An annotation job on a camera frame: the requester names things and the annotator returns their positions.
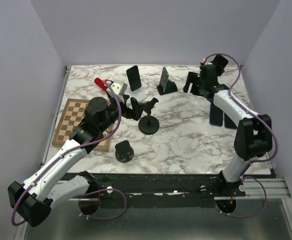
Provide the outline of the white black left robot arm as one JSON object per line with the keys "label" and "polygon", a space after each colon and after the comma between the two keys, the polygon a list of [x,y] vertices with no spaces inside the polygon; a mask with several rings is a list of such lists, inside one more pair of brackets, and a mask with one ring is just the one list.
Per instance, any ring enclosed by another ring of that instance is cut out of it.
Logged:
{"label": "white black left robot arm", "polygon": [[63,184],[58,181],[79,160],[86,157],[100,142],[106,140],[103,133],[113,124],[119,125],[121,118],[139,120],[142,113],[151,110],[158,99],[145,103],[130,99],[132,107],[117,97],[108,102],[103,97],[91,99],[85,108],[85,116],[70,137],[51,160],[22,183],[14,181],[8,187],[10,205],[13,209],[11,223],[16,214],[23,218],[21,224],[32,227],[40,225],[57,205],[67,200],[85,196],[92,197],[97,190],[94,178],[86,171]]}

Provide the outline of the blue phone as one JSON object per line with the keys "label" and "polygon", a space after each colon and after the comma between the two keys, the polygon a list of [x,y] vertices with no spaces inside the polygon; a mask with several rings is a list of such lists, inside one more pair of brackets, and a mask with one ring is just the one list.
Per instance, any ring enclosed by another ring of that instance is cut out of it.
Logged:
{"label": "blue phone", "polygon": [[213,103],[210,105],[209,124],[217,127],[223,126],[223,111]]}

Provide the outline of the black round base clamp stand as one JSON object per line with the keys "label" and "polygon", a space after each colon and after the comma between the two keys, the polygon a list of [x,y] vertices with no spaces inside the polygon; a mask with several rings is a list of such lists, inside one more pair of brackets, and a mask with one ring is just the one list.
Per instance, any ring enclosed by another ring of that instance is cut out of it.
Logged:
{"label": "black round base clamp stand", "polygon": [[154,108],[154,105],[158,103],[159,100],[157,98],[153,98],[151,100],[150,108],[148,110],[147,116],[140,118],[138,123],[138,128],[140,132],[145,135],[153,135],[159,130],[159,121],[157,118],[151,115],[151,111]]}

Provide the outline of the teal phone with dark screen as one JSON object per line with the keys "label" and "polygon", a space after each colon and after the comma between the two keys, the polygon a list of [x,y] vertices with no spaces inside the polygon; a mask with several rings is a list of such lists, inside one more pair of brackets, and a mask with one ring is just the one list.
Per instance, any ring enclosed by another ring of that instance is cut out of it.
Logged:
{"label": "teal phone with dark screen", "polygon": [[165,92],[166,90],[168,80],[169,80],[169,73],[166,67],[163,67],[161,77],[160,77],[160,82],[159,82],[159,85],[161,86],[163,92]]}

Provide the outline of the purple phone with dark screen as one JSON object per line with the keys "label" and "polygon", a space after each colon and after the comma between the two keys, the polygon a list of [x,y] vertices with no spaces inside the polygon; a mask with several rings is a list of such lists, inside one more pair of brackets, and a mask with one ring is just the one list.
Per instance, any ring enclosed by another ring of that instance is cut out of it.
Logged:
{"label": "purple phone with dark screen", "polygon": [[224,127],[226,129],[232,129],[232,130],[237,129],[236,124],[233,122],[233,120],[226,113],[224,113]]}

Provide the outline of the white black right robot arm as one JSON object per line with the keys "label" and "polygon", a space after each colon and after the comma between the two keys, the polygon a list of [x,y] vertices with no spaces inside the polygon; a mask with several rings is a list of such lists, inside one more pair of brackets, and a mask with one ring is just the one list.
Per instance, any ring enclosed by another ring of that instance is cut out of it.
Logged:
{"label": "white black right robot arm", "polygon": [[272,150],[272,134],[270,116],[252,111],[231,93],[227,85],[218,82],[218,74],[223,72],[213,64],[201,65],[199,73],[188,73],[183,91],[206,98],[235,125],[235,155],[219,173],[216,183],[216,191],[227,196],[234,190],[233,183],[240,181],[250,165]]}

